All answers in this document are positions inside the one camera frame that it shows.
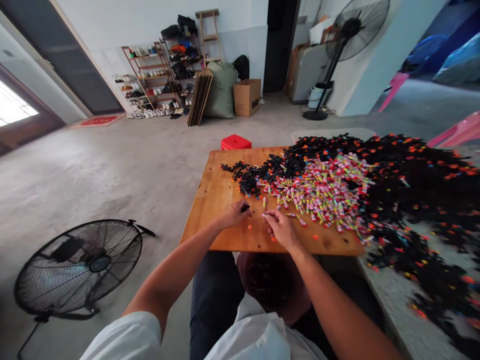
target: white t-shirt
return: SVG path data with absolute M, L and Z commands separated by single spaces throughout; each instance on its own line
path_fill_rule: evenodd
M 150 312 L 121 317 L 105 327 L 80 360 L 147 360 L 160 358 L 162 331 Z M 285 325 L 276 312 L 266 313 L 245 293 L 232 326 L 205 359 L 327 360 L 320 349 Z

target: pink plastic chair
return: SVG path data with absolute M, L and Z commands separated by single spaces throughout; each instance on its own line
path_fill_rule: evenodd
M 397 72 L 393 79 L 390 81 L 390 92 L 388 93 L 385 101 L 383 104 L 380 106 L 378 109 L 378 112 L 381 113 L 389 104 L 390 101 L 394 98 L 395 94 L 397 91 L 400 89 L 400 87 L 404 84 L 404 82 L 410 77 L 409 74 L 404 73 L 404 72 Z
M 473 139 L 480 139 L 480 111 L 467 116 L 458 124 L 442 132 L 430 140 L 427 145 L 431 148 L 454 147 Z

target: floor mat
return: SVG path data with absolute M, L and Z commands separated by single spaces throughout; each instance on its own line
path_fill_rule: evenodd
M 125 116 L 124 113 L 116 114 L 116 115 L 94 116 L 87 120 L 77 122 L 76 124 L 70 126 L 70 129 L 105 127 L 120 120 L 124 116 Z

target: floor fan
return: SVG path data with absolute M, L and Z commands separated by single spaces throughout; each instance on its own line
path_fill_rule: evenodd
M 348 60 L 374 39 L 385 22 L 390 8 L 390 0 L 352 0 L 341 11 L 326 37 L 326 53 L 329 57 L 323 92 L 315 110 L 306 111 L 303 117 L 308 120 L 325 120 L 328 114 L 320 110 L 320 105 L 332 87 L 332 75 L 338 62 Z
M 88 320 L 95 303 L 130 275 L 142 252 L 142 235 L 154 237 L 135 220 L 105 219 L 74 227 L 42 246 L 18 275 L 15 301 L 36 322 L 22 350 L 50 317 Z M 85 309 L 87 313 L 77 313 Z

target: cardboard box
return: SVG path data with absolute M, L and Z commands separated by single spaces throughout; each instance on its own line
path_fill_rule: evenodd
M 260 109 L 261 79 L 245 79 L 233 85 L 235 115 L 251 117 Z
M 291 52 L 290 66 L 288 67 L 288 74 L 286 76 L 285 86 L 283 87 L 283 92 L 290 99 L 293 99 L 294 97 L 294 95 L 292 94 L 292 84 L 294 83 L 295 70 L 297 69 L 297 62 L 299 59 L 299 52 L 301 49 L 308 46 L 310 46 L 308 43 L 297 45 Z

